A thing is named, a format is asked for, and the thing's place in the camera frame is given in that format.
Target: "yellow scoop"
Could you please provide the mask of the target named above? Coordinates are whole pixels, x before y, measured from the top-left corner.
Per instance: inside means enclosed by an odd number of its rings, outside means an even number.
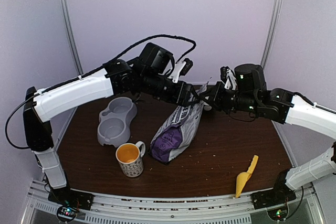
[[[254,155],[251,165],[248,168],[247,172],[239,173],[239,175],[237,176],[236,198],[238,198],[241,195],[246,182],[251,178],[252,173],[254,169],[256,168],[258,159],[259,157],[257,155]]]

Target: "patterned mug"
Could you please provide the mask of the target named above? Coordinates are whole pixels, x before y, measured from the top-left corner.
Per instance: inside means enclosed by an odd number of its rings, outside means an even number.
[[[136,144],[125,143],[118,147],[116,158],[122,172],[131,178],[138,177],[143,172],[142,157],[145,154],[146,145],[138,141]]]

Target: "mug handle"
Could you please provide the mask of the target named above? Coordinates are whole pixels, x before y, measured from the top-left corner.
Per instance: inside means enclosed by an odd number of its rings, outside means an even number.
[[[138,141],[135,145],[140,150],[140,156],[143,157],[143,155],[145,155],[145,151],[146,151],[146,145],[145,145],[145,143],[143,141]]]

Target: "wooden table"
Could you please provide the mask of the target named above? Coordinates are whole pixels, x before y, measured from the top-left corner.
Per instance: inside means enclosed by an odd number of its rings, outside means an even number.
[[[131,123],[130,142],[144,141],[149,147],[175,106],[145,94],[141,99]],[[58,154],[74,189],[134,197],[226,195],[235,193],[236,177],[247,170],[253,155],[259,156],[259,162],[244,191],[272,187],[278,173],[291,167],[270,120],[246,123],[224,112],[203,111],[189,148],[168,165],[145,155],[142,175],[128,178],[118,165],[116,149],[97,141],[98,115],[110,101],[102,99],[79,107],[60,145]],[[233,116],[249,119],[246,113]]]

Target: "gray plastic tray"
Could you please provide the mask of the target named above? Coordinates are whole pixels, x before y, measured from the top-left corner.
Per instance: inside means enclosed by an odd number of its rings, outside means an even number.
[[[131,136],[131,121],[138,112],[136,107],[128,97],[113,99],[107,108],[99,113],[98,142],[115,147],[126,143]]]

